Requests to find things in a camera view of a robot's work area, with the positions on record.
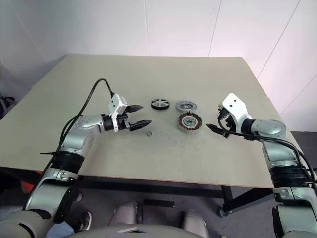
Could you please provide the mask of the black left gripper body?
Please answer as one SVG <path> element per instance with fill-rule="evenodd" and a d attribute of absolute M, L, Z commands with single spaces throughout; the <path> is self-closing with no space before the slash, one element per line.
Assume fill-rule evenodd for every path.
<path fill-rule="evenodd" d="M 118 114 L 116 119 L 117 119 L 118 130 L 124 130 L 124 129 L 130 128 L 130 123 L 128 122 L 127 112 L 123 112 L 122 114 Z"/>

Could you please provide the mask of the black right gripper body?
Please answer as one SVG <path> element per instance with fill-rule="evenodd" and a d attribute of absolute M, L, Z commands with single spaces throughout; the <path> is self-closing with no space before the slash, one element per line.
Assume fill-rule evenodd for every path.
<path fill-rule="evenodd" d="M 218 108 L 218 124 L 220 126 L 219 133 L 220 135 L 236 135 L 236 124 L 232 115 L 224 107 Z M 226 122 L 226 127 L 222 125 L 222 120 Z"/>

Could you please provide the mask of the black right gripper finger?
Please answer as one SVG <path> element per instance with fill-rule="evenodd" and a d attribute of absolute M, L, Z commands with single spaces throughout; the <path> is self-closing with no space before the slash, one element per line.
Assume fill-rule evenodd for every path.
<path fill-rule="evenodd" d="M 214 133 L 222 135 L 225 138 L 228 138 L 228 133 L 223 130 L 222 128 L 219 128 L 218 126 L 214 124 L 207 123 L 206 126 Z"/>

